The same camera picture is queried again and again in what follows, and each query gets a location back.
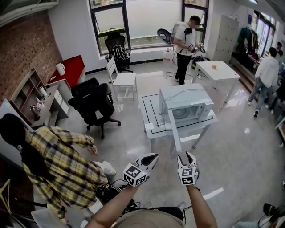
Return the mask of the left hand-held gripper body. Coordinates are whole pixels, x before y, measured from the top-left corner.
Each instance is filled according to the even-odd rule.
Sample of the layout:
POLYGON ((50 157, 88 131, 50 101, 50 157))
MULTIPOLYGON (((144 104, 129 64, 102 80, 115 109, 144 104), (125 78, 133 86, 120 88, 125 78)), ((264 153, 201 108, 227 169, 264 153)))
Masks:
POLYGON ((132 163, 129 163, 123 171, 123 180, 129 185, 136 187, 147 180, 151 169, 145 169, 144 161, 138 157, 132 163))

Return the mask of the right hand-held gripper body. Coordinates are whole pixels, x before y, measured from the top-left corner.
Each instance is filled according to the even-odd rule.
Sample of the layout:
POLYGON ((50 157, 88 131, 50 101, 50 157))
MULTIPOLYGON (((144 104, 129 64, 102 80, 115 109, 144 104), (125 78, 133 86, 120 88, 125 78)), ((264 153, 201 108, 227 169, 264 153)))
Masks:
POLYGON ((199 178, 197 167, 178 168, 178 175, 182 185, 195 185, 199 178))

